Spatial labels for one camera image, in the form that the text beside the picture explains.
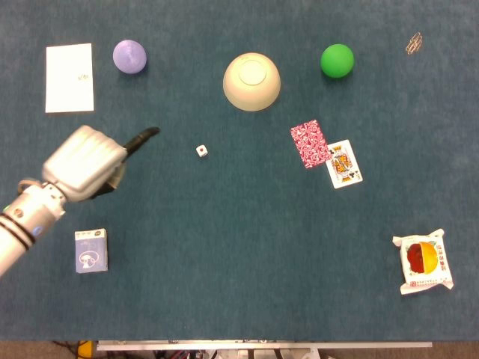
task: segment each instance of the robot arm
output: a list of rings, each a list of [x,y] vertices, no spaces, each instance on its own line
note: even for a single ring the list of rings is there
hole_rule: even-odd
[[[77,129],[45,162],[45,183],[31,182],[0,214],[0,276],[61,216],[66,202],[79,202],[116,189],[124,161],[157,127],[146,129],[125,146],[89,126]]]

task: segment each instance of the green ball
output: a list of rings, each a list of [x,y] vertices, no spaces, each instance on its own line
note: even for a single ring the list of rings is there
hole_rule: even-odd
[[[342,43],[335,43],[321,55],[321,69],[335,79],[344,77],[351,72],[354,66],[354,55],[349,47]]]

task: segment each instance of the purple ball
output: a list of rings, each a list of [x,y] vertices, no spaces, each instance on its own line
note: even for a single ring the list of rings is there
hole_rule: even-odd
[[[113,62],[124,73],[139,73],[147,63],[147,53],[136,41],[123,40],[113,50]]]

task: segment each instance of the food package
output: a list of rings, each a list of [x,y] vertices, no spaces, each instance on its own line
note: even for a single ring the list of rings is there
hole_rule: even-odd
[[[444,230],[435,230],[426,236],[392,237],[392,242],[400,247],[405,284],[401,294],[420,292],[443,284],[451,289],[454,286],[442,237]]]

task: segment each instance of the beige bowl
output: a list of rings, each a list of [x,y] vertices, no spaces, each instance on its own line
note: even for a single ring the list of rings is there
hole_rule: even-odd
[[[223,78],[226,98],[244,111],[259,111],[279,95],[281,80],[276,65],[265,55],[250,52],[235,58]]]

